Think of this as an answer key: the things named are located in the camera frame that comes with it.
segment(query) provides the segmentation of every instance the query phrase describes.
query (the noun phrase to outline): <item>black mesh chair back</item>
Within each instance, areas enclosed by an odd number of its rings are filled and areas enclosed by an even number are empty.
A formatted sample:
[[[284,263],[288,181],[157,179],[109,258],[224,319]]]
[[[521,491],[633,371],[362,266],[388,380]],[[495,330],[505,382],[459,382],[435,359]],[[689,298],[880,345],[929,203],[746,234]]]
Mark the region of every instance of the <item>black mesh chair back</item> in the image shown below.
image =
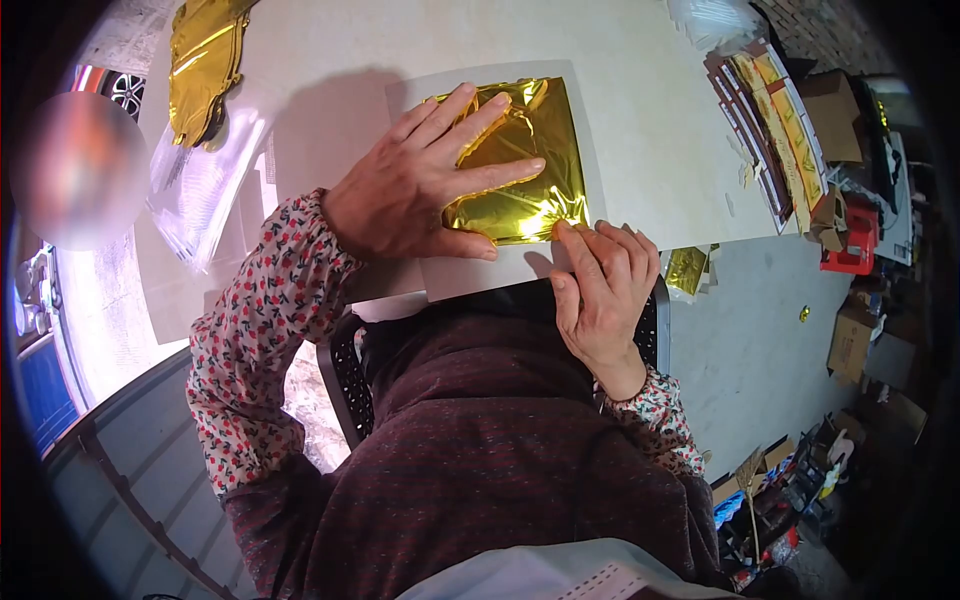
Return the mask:
[[[329,346],[317,346],[317,361],[330,402],[353,450],[373,432],[370,387],[363,376],[354,338],[363,321],[349,313],[337,324]],[[659,372],[670,370],[670,297],[657,278],[654,291],[636,324],[634,342],[643,362]]]

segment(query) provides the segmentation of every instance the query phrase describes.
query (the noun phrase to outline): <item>transparent plastic packaging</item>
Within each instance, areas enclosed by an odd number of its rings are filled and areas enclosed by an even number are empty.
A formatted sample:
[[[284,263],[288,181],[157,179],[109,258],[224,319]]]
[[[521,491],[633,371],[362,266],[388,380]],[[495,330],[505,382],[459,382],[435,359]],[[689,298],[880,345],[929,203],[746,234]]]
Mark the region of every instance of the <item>transparent plastic packaging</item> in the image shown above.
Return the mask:
[[[704,52],[730,56],[767,31],[747,0],[666,0],[677,30]]]
[[[194,273],[205,273],[237,190],[273,118],[233,108],[221,130],[195,148],[174,145],[167,124],[150,161],[147,208],[170,249]]]

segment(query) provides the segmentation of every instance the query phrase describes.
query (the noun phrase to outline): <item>right hand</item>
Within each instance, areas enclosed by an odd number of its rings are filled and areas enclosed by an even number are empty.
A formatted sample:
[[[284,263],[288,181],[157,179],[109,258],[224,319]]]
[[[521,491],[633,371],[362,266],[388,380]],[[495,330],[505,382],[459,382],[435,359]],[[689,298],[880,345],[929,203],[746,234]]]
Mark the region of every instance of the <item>right hand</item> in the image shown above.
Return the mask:
[[[624,224],[598,221],[596,230],[554,226],[576,278],[553,271],[557,328],[613,401],[643,388],[647,371],[634,344],[636,324],[660,274],[660,255],[647,236]]]
[[[530,180],[542,158],[458,170],[460,154],[510,107],[504,92],[450,129],[473,100],[460,84],[442,104],[431,98],[404,113],[324,199],[324,217],[341,248],[361,260],[430,256],[496,259],[480,233],[444,228],[458,198]]]

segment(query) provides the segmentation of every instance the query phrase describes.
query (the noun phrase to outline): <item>floral sleeve cover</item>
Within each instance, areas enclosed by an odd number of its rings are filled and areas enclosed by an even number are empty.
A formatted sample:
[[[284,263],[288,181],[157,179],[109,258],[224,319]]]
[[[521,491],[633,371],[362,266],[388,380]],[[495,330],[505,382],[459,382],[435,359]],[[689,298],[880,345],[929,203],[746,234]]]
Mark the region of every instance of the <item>floral sleeve cover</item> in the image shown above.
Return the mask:
[[[187,403],[218,497],[303,452],[283,380],[304,340],[319,343],[343,312],[341,283],[360,263],[321,214],[326,191],[286,200],[213,310],[191,326]]]
[[[704,459],[690,436],[676,379],[647,367],[647,382],[639,394],[620,402],[607,398],[605,403],[654,463],[676,475],[704,476]]]

